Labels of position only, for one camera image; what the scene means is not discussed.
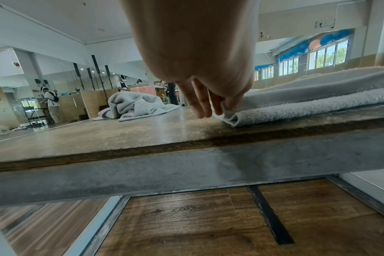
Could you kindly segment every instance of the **orange balloon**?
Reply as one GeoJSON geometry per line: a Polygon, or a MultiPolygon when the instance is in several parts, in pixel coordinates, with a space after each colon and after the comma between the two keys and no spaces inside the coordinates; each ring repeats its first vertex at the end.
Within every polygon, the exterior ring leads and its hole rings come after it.
{"type": "Polygon", "coordinates": [[[317,49],[319,48],[321,45],[320,45],[320,40],[319,39],[316,39],[316,40],[313,40],[310,44],[309,44],[309,50],[312,51],[314,49],[317,49]]]}

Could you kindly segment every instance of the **black pants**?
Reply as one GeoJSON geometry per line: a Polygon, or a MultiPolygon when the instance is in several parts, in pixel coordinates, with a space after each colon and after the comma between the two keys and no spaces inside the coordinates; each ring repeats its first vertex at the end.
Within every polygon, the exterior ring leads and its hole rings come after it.
{"type": "Polygon", "coordinates": [[[178,98],[175,95],[175,84],[168,84],[168,96],[171,104],[179,105],[178,98]]]}

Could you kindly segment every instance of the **backpack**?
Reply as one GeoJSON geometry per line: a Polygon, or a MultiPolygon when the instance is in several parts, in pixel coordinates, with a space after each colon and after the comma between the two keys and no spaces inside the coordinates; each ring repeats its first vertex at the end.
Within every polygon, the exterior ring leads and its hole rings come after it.
{"type": "Polygon", "coordinates": [[[49,91],[49,93],[50,93],[50,94],[53,96],[53,98],[54,98],[54,99],[49,99],[49,100],[54,101],[54,102],[58,102],[59,98],[58,98],[56,95],[54,95],[53,92],[49,91]]]}

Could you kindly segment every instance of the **person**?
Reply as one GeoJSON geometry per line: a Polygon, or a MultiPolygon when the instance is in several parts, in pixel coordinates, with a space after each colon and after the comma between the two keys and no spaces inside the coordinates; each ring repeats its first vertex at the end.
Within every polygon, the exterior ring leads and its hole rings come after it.
{"type": "Polygon", "coordinates": [[[51,92],[46,86],[42,86],[40,90],[44,93],[44,100],[41,103],[47,103],[49,108],[49,113],[51,118],[53,118],[54,123],[59,122],[59,106],[60,104],[56,101],[57,94],[56,92],[51,92]]]}
{"type": "Polygon", "coordinates": [[[146,66],[175,82],[198,118],[211,104],[217,115],[222,102],[235,108],[251,88],[260,2],[121,0],[146,66]]]}
{"type": "Polygon", "coordinates": [[[167,83],[165,81],[160,81],[161,85],[168,89],[168,97],[170,98],[170,103],[174,105],[179,105],[178,98],[175,94],[175,83],[167,83]]]}
{"type": "Polygon", "coordinates": [[[126,76],[120,75],[119,80],[116,82],[117,89],[120,91],[127,91],[126,76]]]}

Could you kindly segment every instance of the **gray towel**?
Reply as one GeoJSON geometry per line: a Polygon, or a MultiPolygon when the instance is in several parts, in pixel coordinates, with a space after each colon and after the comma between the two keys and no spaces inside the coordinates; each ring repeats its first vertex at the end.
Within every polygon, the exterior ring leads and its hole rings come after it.
{"type": "Polygon", "coordinates": [[[108,100],[109,108],[98,113],[93,120],[119,119],[119,122],[157,116],[173,111],[179,106],[165,105],[160,97],[139,92],[117,92],[108,100]]]}
{"type": "Polygon", "coordinates": [[[384,103],[384,67],[314,75],[246,95],[215,116],[234,127],[384,103]]]}

